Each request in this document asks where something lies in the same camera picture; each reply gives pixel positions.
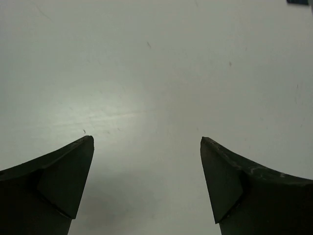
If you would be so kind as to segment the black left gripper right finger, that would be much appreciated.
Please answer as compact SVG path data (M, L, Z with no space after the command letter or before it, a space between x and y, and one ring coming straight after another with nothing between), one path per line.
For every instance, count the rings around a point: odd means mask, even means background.
M214 221L223 235L312 234L312 180L265 167L208 137L200 152Z

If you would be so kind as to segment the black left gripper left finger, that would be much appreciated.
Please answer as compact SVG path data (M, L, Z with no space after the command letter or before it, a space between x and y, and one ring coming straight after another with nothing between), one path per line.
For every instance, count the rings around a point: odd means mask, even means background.
M77 216L94 154L84 136L0 172L2 235L67 235Z

